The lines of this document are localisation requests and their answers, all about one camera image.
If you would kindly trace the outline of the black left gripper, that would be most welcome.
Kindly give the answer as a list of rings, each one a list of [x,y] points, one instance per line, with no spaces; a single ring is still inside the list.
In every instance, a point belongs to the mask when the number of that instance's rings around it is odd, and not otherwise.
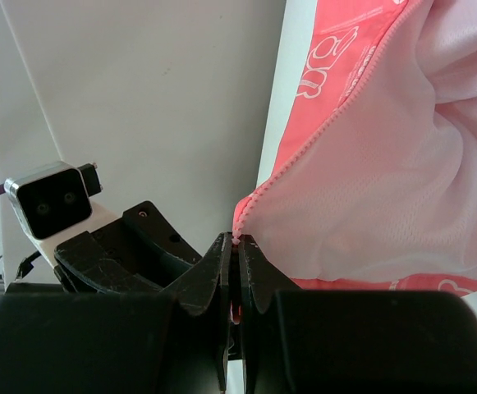
[[[30,241],[7,292],[158,292],[201,259],[159,209],[144,201],[120,217],[93,204],[87,220]]]

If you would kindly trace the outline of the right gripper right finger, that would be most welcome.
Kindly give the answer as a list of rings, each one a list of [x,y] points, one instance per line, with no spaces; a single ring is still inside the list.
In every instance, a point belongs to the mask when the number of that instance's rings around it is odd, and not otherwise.
[[[251,235],[238,245],[241,353],[247,393],[297,393],[302,290],[265,257]]]

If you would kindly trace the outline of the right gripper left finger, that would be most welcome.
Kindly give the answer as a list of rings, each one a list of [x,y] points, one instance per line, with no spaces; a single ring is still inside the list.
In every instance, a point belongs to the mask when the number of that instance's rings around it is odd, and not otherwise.
[[[231,252],[231,235],[219,234],[203,258],[165,289],[175,303],[160,367],[161,393],[226,391]]]

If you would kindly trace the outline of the pink patterned jacket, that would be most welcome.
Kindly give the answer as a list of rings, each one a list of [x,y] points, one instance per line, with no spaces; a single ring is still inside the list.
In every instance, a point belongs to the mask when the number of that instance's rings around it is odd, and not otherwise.
[[[305,288],[477,291],[477,1],[318,2],[232,235]]]

